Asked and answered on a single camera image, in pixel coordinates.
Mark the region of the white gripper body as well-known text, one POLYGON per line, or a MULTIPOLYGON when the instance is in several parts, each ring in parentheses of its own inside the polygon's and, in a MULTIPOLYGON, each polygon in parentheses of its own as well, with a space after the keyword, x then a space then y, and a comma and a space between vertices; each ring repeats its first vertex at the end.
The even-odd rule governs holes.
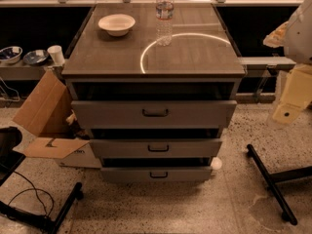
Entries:
POLYGON ((272 119, 279 124, 290 124, 311 102, 312 65, 298 63, 287 74, 284 90, 272 119))

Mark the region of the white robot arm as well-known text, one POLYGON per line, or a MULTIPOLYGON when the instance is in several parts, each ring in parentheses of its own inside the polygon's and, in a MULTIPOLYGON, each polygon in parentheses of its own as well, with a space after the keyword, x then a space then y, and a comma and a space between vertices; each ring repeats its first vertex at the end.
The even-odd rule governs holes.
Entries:
POLYGON ((272 113, 273 121, 290 124, 312 102, 312 0, 304 0, 263 44, 283 47, 285 57, 295 62, 272 113))

